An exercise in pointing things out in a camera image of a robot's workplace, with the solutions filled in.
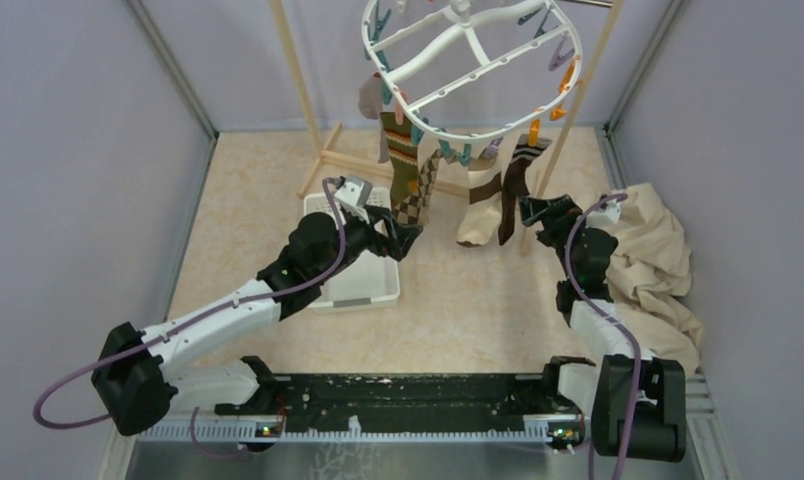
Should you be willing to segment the dark brown sock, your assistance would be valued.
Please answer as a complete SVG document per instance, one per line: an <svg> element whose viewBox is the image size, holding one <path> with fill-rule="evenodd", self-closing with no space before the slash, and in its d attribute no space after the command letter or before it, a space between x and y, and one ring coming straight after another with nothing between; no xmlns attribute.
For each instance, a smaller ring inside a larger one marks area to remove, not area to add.
<svg viewBox="0 0 804 480"><path fill-rule="evenodd" d="M522 134L514 147L502 184L502 218L497 230L500 246L505 245L514 234L515 208L519 198L529 195L526 172L551 143L552 140L547 137L538 137L532 141L528 134Z"/></svg>

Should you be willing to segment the beige brown sock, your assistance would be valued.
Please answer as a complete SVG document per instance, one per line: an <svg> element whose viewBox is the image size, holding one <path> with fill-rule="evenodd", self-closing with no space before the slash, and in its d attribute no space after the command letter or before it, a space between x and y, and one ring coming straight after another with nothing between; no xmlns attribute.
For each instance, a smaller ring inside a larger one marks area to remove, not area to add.
<svg viewBox="0 0 804 480"><path fill-rule="evenodd" d="M486 245L502 219L502 169L498 157L481 156L467 171L468 206L456 242L464 247Z"/></svg>

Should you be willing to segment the brown checkered sock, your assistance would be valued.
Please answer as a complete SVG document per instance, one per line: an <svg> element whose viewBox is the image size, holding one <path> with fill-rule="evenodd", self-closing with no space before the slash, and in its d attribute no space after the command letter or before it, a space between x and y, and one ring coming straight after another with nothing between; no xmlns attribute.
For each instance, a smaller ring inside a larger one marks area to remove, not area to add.
<svg viewBox="0 0 804 480"><path fill-rule="evenodd" d="M436 184L443 154L435 150L420 167L416 186L393 207L395 220L402 225L425 225L428 222L430 200Z"/></svg>

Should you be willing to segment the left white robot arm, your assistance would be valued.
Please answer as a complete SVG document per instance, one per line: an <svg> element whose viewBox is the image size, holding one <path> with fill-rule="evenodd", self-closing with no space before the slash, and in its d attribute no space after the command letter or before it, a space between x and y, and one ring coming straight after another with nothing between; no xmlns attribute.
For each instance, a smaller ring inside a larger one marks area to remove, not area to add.
<svg viewBox="0 0 804 480"><path fill-rule="evenodd" d="M422 232L378 206L314 212L299 220L271 264L225 298L145 329L129 322L113 328L90 377L108 418L121 435L132 436L183 407L270 411L278 388L260 358L243 357L222 370L195 369L193 363L306 309L365 253L403 260Z"/></svg>

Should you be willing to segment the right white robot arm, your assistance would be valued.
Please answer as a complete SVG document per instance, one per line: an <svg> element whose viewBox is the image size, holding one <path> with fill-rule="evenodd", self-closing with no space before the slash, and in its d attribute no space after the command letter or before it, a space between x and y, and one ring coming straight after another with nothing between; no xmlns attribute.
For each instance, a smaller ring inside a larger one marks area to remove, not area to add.
<svg viewBox="0 0 804 480"><path fill-rule="evenodd" d="M587 209L568 195L518 201L522 224L540 227L537 241L555 251L566 275L557 284L557 309L595 356L552 360L541 398L554 412L575 405L590 421L600 456L677 463L687 443L685 370L640 345L606 280L618 241L605 229L619 221L626 197L604 195Z"/></svg>

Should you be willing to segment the grey sock on hanger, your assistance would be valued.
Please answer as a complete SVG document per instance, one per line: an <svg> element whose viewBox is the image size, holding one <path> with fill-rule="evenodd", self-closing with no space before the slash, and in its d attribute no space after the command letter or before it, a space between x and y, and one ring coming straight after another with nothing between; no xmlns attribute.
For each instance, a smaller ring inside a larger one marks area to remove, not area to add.
<svg viewBox="0 0 804 480"><path fill-rule="evenodd" d="M377 124L379 135L378 140L378 164L385 164L389 161L389 149L386 143L386 133L381 121L381 113L384 111L383 100L384 82L378 73L371 74L358 91L358 109L363 118L373 120Z"/></svg>

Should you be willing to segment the white plastic basket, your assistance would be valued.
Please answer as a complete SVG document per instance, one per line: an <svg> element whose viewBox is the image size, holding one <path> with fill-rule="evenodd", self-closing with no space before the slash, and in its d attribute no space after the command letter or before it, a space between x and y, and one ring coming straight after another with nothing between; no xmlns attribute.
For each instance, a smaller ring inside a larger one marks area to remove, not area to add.
<svg viewBox="0 0 804 480"><path fill-rule="evenodd" d="M326 314L392 307L400 292L398 262L364 252L351 266L323 285L321 296L308 309Z"/></svg>

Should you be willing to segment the orange green sock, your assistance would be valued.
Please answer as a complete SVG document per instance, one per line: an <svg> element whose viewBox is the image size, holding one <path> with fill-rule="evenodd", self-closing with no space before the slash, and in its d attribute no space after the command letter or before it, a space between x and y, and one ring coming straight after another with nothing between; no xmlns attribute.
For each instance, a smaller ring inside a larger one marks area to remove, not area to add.
<svg viewBox="0 0 804 480"><path fill-rule="evenodd" d="M412 123L407 118L398 123L396 115L386 111L381 113L380 120L393 170L390 200L396 206L418 190L418 146L412 141Z"/></svg>

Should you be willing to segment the beige crumpled cloth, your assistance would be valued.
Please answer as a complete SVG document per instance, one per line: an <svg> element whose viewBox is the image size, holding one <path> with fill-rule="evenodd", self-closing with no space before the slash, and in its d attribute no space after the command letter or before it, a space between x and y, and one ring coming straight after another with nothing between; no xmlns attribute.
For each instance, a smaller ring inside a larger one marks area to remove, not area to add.
<svg viewBox="0 0 804 480"><path fill-rule="evenodd" d="M606 272L611 296L641 347L679 362L690 379L700 366L704 326L683 303L692 285L684 227L651 184L623 192L620 219L606 229L618 240Z"/></svg>

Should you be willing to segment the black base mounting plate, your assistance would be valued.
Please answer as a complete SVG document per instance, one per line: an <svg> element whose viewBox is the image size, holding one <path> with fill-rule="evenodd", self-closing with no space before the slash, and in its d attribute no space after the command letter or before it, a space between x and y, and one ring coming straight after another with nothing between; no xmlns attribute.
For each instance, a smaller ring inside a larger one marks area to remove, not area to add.
<svg viewBox="0 0 804 480"><path fill-rule="evenodd" d="M355 417L370 433L520 431L547 424L543 445L579 449L589 418L541 374L290 374L262 382L219 416L270 416L272 431L342 431Z"/></svg>

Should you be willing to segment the metal hanging rod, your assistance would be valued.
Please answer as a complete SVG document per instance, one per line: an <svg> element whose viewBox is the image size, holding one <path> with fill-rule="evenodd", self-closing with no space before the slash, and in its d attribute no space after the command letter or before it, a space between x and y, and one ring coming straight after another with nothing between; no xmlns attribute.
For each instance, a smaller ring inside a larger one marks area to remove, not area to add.
<svg viewBox="0 0 804 480"><path fill-rule="evenodd" d="M613 1L610 0L557 0L557 1L568 4L583 5L596 8L606 8L606 9L611 8L613 6Z"/></svg>

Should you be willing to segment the wooden drying rack frame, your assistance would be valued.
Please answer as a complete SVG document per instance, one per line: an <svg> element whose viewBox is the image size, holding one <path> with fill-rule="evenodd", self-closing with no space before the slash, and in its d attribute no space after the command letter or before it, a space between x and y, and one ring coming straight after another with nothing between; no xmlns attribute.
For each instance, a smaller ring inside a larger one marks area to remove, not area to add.
<svg viewBox="0 0 804 480"><path fill-rule="evenodd" d="M577 116L577 111L583 102L588 87L587 85L593 79L601 55L607 46L611 31L619 17L623 1L613 1L613 6L608 8L610 13L606 19L603 31L598 38L597 44L594 47L593 55L590 60L585 59L583 54L583 47L581 40L574 24L563 13L562 9L556 5L556 1L520 1L519 3L510 6L499 6L497 8L483 10L479 13L470 13L472 1L447 1L448 5L441 9L429 13L421 20L412 23L409 26L402 27L390 34L386 38L382 38L382 31L384 30L390 16L392 9L387 10L384 14L380 11L380 1L368 1L364 10L362 18L361 37L364 46L364 52L367 60L374 63L376 72L381 76L384 82L383 100L385 106L390 105L391 102L394 106L393 113L396 115L396 120L401 123L404 118L407 118L412 123L412 141L418 146L421 141L422 134L427 133L434 135L440 146L440 151L443 154L443 159L448 160L451 164L453 159L460 165L465 166L467 169L471 160L472 142L474 141L490 141L488 152L497 149L501 139L508 133L518 129L525 124L528 124L529 138L535 141L540 137L541 120L544 113L549 114L549 121L556 122L566 115L564 127L562 128L559 137L555 144L550 157L549 164L547 165L541 178L538 179L536 192L541 194L544 192L557 161L560 157L566 138L572 128L572 125ZM378 167L367 166L366 160L358 157L349 156L333 150L337 139L342 132L342 123L338 123L331 131L328 141L320 145L319 129L316 124L313 108L310 104L310 97L307 92L307 87L304 81L302 69L299 63L298 54L296 53L294 40L290 30L290 24L285 13L283 1L268 1L269 7L272 11L276 30L279 35L279 41L283 48L288 67L290 69L291 79L294 86L298 90L299 101L301 104L303 119L306 122L309 134L312 136L314 147L317 151L317 158L308 175L305 184L299 191L300 198L304 198L307 187L316 176L316 171L324 164L337 166L340 168L349 168L359 173L367 173L373 175L383 175L386 178L392 179L389 171L384 171ZM523 24L529 19L533 18L537 12L544 11L544 20L541 21L535 36L532 40L522 44L507 53L501 54L497 58L490 58L484 50L481 41L477 35L476 28L496 21L503 21L505 19L512 19L514 17ZM546 19L554 15L560 22L559 26L549 31L545 30ZM384 56L384 51L397 44L398 42L414 35L415 33L426 28L428 25L433 24L437 20L445 18L450 22L442 33L437 35L429 44L414 55L410 60L399 66L398 68L391 69ZM399 82L408 79L415 73L422 70L425 66L433 63L434 58L438 56L452 43L465 38L471 52L473 53L479 66L465 74L464 76L441 86L434 92L423 96L415 101L410 101L404 95L404 91L400 88ZM508 65L511 61L520 58L528 52L540 48L545 43L558 38L560 39L555 52L553 53L552 60L549 64L548 71L554 72L558 70L561 65L568 64L562 82L559 84L559 93L554 100L547 104L538 106L531 113L520 117L518 120L507 123L499 129L493 130L489 133L482 135L469 134L467 137L462 135L450 134L445 130L438 129L431 126L426 121L425 117L419 117L422 108L434 103L438 99L444 98L447 94L454 92L460 87L471 84L480 80L485 74ZM572 53L564 53L562 55L561 49L563 41L570 39L572 42ZM572 110L564 109L564 103L571 95L575 93L573 103L571 104ZM453 149L451 142L460 142L464 140L464 149L459 151Z"/></svg>

